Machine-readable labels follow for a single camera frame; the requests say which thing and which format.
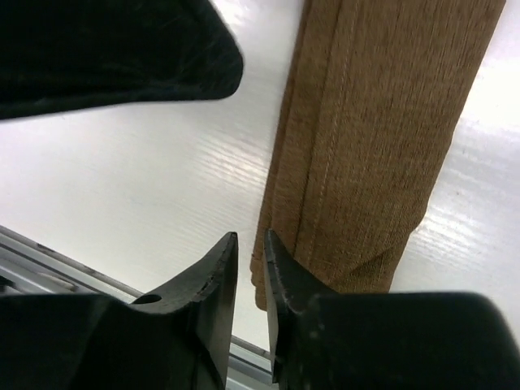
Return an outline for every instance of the white textured board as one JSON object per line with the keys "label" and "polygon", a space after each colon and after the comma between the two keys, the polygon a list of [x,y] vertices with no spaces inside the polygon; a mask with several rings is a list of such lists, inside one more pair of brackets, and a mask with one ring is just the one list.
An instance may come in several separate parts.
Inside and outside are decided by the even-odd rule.
{"label": "white textured board", "polygon": [[[301,0],[214,0],[245,56],[220,102],[0,123],[0,224],[142,291],[238,232],[234,333],[268,348],[249,256]],[[520,336],[520,1],[509,0],[393,289],[487,294]]]}

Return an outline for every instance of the black velvet cover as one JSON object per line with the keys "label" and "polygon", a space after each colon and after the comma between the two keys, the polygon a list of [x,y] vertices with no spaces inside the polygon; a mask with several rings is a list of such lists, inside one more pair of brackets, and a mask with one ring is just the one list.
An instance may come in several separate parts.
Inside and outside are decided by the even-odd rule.
{"label": "black velvet cover", "polygon": [[242,69],[208,0],[0,0],[0,119],[225,98]]}

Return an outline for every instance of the tan corduroy fabric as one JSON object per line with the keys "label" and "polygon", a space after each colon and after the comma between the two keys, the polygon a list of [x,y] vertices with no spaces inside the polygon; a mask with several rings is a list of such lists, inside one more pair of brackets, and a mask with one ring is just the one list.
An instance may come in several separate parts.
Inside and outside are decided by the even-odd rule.
{"label": "tan corduroy fabric", "polygon": [[263,233],[341,293],[385,292],[424,216],[502,0],[307,0]]}

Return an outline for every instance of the metal bar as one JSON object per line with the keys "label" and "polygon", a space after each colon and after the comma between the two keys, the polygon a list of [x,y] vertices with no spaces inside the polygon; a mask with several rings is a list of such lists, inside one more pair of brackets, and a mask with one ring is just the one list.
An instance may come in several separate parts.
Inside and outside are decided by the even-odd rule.
{"label": "metal bar", "polygon": [[70,290],[58,286],[49,279],[33,274],[21,266],[17,266],[3,258],[0,258],[0,275],[14,283],[17,289],[21,289],[26,293],[71,293]]}
{"label": "metal bar", "polygon": [[227,390],[272,390],[278,388],[276,384],[265,384],[241,371],[227,369]]}
{"label": "metal bar", "polygon": [[105,293],[124,302],[132,302],[142,295],[134,288],[105,276],[83,264],[72,260],[0,226],[0,258],[19,263],[22,266],[52,271],[58,277],[70,280],[74,285],[89,291]]}
{"label": "metal bar", "polygon": [[232,337],[229,349],[229,368],[247,375],[260,384],[272,383],[268,353],[236,337]]}

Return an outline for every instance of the black plastic piece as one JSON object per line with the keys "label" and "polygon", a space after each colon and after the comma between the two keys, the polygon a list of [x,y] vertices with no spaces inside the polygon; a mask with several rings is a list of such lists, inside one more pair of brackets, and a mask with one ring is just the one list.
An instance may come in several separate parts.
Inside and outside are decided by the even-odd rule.
{"label": "black plastic piece", "polygon": [[520,357],[486,299],[340,295],[265,239],[273,379],[280,389],[520,388]]}
{"label": "black plastic piece", "polygon": [[0,119],[220,99],[243,60],[208,0],[2,0]]}
{"label": "black plastic piece", "polygon": [[12,287],[13,283],[0,275],[0,293],[4,293],[7,287]]}
{"label": "black plastic piece", "polygon": [[0,388],[224,390],[238,243],[126,305],[103,295],[0,297]]}

